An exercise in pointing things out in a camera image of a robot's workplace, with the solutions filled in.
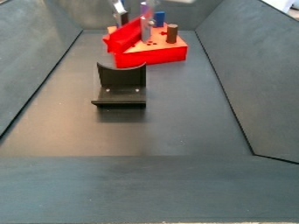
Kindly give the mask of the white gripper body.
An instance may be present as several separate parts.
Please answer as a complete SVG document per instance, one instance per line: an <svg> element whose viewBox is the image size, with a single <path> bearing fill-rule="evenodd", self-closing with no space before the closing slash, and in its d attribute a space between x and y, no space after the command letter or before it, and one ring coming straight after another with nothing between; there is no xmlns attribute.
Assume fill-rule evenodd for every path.
<svg viewBox="0 0 299 224"><path fill-rule="evenodd" d="M197 0L159 0L159 1L173 2L179 4L193 4Z"/></svg>

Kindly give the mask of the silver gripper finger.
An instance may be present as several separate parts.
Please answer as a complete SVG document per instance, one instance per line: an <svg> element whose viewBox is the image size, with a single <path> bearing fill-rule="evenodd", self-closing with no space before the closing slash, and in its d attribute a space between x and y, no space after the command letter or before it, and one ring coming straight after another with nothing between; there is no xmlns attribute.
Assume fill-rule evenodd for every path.
<svg viewBox="0 0 299 224"><path fill-rule="evenodd" d="M159 5L159 0L145 0L150 7L149 17L141 15L142 25L142 40L146 42L151 38L151 28L155 26L155 7Z"/></svg>
<svg viewBox="0 0 299 224"><path fill-rule="evenodd" d="M109 0L117 19L117 25L122 27L129 23L129 12L125 8L122 0Z"/></svg>

